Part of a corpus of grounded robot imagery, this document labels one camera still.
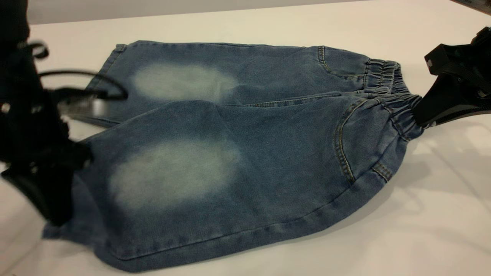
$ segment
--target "blue denim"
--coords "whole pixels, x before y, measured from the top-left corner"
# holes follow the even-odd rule
[[[101,71],[130,98],[79,116],[112,127],[85,141],[95,161],[75,175],[74,217],[44,237],[129,272],[324,230],[423,133],[398,63],[324,46],[140,41]]]

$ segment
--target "waistband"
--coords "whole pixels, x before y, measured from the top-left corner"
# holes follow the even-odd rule
[[[422,97],[409,92],[399,63],[390,60],[369,60],[363,83],[363,93],[368,93],[369,98],[377,100],[391,114],[392,123],[403,139],[415,139],[429,127],[416,124],[412,109]]]

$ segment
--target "white table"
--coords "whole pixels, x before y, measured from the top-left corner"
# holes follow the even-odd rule
[[[51,56],[38,63],[41,71],[98,70],[116,43],[140,39],[327,45],[400,62],[411,92],[424,95],[435,76],[428,73],[423,56],[439,43],[468,44],[486,25],[491,17],[449,0],[371,0],[38,25],[32,26],[31,37],[43,39],[51,49]],[[72,125],[76,137],[95,131]],[[84,247],[40,241],[42,219],[3,183],[0,214],[0,273],[122,273]],[[491,116],[427,130],[409,144],[389,184],[328,230],[147,275],[491,275]]]

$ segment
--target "faded knee patch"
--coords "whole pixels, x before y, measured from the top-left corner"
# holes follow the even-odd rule
[[[220,103],[237,86],[235,78],[215,68],[158,63],[138,69],[132,82],[138,93],[147,97],[214,103]]]
[[[201,200],[234,180],[240,160],[238,149],[225,140],[167,141],[117,166],[110,192],[127,211]]]

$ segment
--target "cable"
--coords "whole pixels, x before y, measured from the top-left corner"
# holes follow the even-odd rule
[[[42,78],[42,77],[47,77],[47,76],[65,75],[65,74],[86,75],[86,76],[93,76],[95,78],[101,78],[102,80],[107,81],[110,84],[116,86],[121,92],[120,95],[107,96],[107,97],[102,98],[102,99],[105,99],[105,100],[126,100],[128,98],[128,91],[121,84],[119,84],[117,81],[113,80],[112,78],[110,78],[108,76],[93,73],[90,71],[84,71],[84,70],[51,70],[51,71],[45,71],[45,72],[39,73],[38,76],[40,78]]]

